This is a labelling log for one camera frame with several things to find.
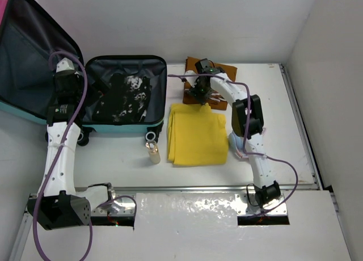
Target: suitcase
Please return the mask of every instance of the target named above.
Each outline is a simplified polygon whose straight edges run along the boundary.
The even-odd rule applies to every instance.
[[[0,110],[39,124],[47,123],[48,107],[54,103],[54,72],[48,66],[48,58],[58,50],[72,53],[83,63],[76,42],[36,1],[0,0]],[[155,135],[157,140],[166,100],[167,66],[163,58],[99,56],[88,61],[85,69],[91,86],[88,89],[100,93],[99,100],[86,105],[82,120],[86,138],[91,131],[138,132],[145,133],[146,139]],[[115,75],[123,80],[137,79],[142,84],[147,81],[147,105],[144,103],[140,119],[137,118],[140,113],[128,120],[120,117],[121,114],[114,119],[98,117],[96,112],[100,112],[100,103],[104,103],[101,100],[106,95],[111,100],[105,101],[114,107],[114,104],[121,105],[118,101],[121,93],[128,94],[125,85],[116,84],[118,89],[112,88]]]

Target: pink object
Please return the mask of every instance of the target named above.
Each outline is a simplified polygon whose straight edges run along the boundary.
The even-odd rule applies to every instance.
[[[4,12],[5,12],[7,1],[8,0],[0,0],[0,24],[1,24],[2,18],[4,17]]]

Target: yellow fabric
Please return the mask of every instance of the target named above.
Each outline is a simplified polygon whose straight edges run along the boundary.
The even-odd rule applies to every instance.
[[[219,165],[227,160],[226,118],[210,106],[173,104],[168,123],[168,160],[176,165]]]

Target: black and white patterned fabric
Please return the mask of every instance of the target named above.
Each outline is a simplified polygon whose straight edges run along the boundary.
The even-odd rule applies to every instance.
[[[99,99],[93,121],[138,123],[145,119],[151,97],[150,78],[114,74],[110,90]]]

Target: yellow cloth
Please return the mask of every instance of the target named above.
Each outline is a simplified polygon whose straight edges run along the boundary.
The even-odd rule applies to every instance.
[[[168,123],[168,160],[176,165],[219,165],[227,161],[226,118],[209,105],[173,104]]]

